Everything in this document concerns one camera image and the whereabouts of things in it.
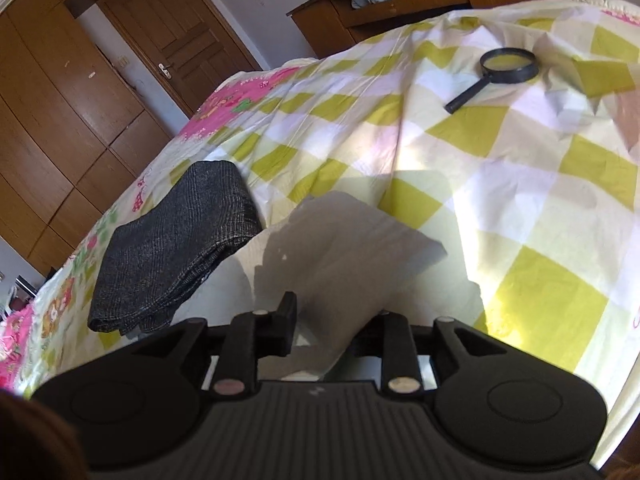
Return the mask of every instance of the folded cloth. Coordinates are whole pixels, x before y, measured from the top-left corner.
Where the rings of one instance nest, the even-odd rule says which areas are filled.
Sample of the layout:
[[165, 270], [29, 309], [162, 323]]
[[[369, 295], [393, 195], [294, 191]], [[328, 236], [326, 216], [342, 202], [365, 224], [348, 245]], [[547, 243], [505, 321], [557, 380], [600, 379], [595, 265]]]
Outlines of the folded cloth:
[[89, 328], [126, 334], [169, 325], [220, 262], [261, 230], [238, 168], [227, 161], [194, 163], [155, 208], [114, 231]]
[[297, 343], [285, 358], [260, 359], [262, 379], [321, 378], [380, 310], [397, 310], [399, 288], [446, 256], [421, 232], [342, 192], [302, 202], [226, 259], [176, 311], [174, 323], [210, 326], [236, 314], [275, 310], [298, 296]]

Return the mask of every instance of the door handle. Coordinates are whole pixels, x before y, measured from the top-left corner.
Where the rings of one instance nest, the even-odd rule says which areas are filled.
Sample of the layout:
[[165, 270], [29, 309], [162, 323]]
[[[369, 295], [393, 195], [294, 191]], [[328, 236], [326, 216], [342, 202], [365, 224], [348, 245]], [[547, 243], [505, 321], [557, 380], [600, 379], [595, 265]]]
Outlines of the door handle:
[[170, 64], [165, 66], [163, 63], [158, 63], [158, 68], [160, 69], [160, 72], [162, 72], [164, 77], [167, 79], [171, 79], [171, 73], [168, 70], [170, 66], [171, 66]]

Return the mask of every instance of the ribbed black surface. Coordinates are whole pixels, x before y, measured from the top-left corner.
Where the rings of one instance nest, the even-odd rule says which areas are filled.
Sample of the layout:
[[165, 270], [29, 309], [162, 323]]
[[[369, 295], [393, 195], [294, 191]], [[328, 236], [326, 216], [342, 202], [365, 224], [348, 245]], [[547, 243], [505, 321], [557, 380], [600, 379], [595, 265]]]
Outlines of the ribbed black surface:
[[171, 454], [100, 480], [596, 480], [589, 466], [497, 470], [444, 440], [423, 408], [380, 397], [369, 383], [263, 383], [215, 405]]

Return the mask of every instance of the dark gray folded fabric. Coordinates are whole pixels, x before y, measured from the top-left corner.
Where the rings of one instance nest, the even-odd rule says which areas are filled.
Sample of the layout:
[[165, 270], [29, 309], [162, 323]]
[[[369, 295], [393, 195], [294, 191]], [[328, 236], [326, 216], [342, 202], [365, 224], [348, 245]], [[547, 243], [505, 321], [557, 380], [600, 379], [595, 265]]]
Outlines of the dark gray folded fabric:
[[229, 255], [262, 230], [231, 162], [196, 162], [155, 208], [118, 227], [95, 283], [96, 332], [169, 325], [176, 309]]

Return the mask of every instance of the magnifying glass handle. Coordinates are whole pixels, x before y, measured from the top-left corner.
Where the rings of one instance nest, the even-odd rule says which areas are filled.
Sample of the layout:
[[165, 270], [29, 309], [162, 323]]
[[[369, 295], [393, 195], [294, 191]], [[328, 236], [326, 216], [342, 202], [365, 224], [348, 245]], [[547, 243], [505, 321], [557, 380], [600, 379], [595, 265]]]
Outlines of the magnifying glass handle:
[[444, 109], [452, 114], [456, 110], [458, 110], [462, 105], [465, 105], [466, 102], [475, 97], [479, 91], [481, 91], [485, 86], [487, 86], [491, 82], [491, 79], [487, 76], [483, 77], [480, 81], [478, 81], [471, 88], [466, 89], [462, 94], [453, 99], [452, 102], [447, 104]]

